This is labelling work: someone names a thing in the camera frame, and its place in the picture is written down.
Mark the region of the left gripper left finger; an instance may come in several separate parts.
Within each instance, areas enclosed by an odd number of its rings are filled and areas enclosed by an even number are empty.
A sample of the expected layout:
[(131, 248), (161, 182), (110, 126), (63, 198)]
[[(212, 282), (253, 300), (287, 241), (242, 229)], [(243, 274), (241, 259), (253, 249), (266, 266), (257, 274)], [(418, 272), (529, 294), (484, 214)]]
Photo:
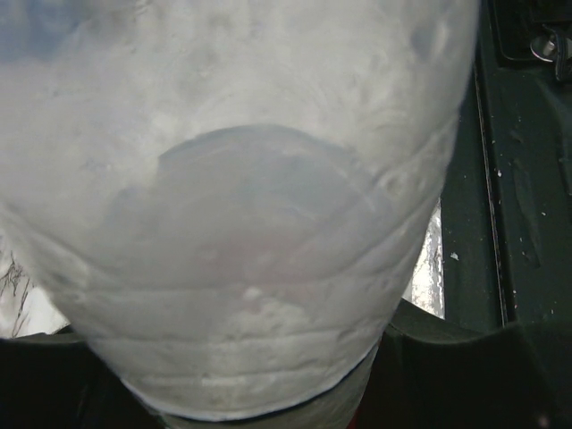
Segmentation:
[(161, 428), (74, 331), (1, 340), (3, 428)]

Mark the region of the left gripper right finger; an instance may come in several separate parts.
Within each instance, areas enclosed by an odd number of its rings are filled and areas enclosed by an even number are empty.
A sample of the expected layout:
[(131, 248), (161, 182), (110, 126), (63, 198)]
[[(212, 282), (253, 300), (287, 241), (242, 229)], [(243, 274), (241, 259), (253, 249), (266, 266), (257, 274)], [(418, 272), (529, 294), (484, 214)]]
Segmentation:
[(403, 300), (385, 329), (359, 428), (569, 428), (571, 323), (481, 333)]

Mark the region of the red label plastic bottle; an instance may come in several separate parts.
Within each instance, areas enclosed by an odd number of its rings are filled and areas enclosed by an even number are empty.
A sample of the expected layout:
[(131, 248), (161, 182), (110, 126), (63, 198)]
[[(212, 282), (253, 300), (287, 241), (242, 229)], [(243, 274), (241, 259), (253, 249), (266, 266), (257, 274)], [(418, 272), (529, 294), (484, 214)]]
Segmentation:
[(4, 1), (1, 233), (164, 428), (342, 428), (458, 134), (477, 1)]

